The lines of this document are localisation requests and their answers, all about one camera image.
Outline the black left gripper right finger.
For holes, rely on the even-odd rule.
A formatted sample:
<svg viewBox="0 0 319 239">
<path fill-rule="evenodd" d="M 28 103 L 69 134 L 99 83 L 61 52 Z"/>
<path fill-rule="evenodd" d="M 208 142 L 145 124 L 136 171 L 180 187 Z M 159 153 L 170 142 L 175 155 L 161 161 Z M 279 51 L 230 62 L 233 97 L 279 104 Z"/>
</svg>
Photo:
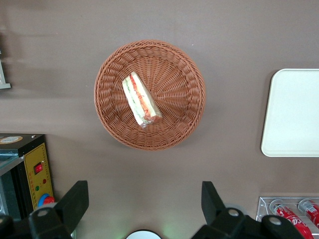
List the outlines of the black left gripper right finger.
<svg viewBox="0 0 319 239">
<path fill-rule="evenodd" d="M 237 208 L 226 207 L 210 181 L 202 182 L 204 224 L 194 239 L 302 239 L 291 222 L 280 216 L 264 216 L 260 222 Z"/>
</svg>

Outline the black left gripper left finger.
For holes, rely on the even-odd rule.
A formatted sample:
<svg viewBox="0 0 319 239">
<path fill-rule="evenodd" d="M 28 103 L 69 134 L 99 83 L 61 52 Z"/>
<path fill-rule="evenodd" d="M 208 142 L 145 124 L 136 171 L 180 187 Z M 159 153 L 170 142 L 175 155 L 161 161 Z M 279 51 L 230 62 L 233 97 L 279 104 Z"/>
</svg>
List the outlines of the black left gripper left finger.
<svg viewBox="0 0 319 239">
<path fill-rule="evenodd" d="M 88 182 L 77 181 L 59 202 L 44 205 L 15 222 L 1 215 L 2 239 L 70 239 L 89 207 Z"/>
</svg>

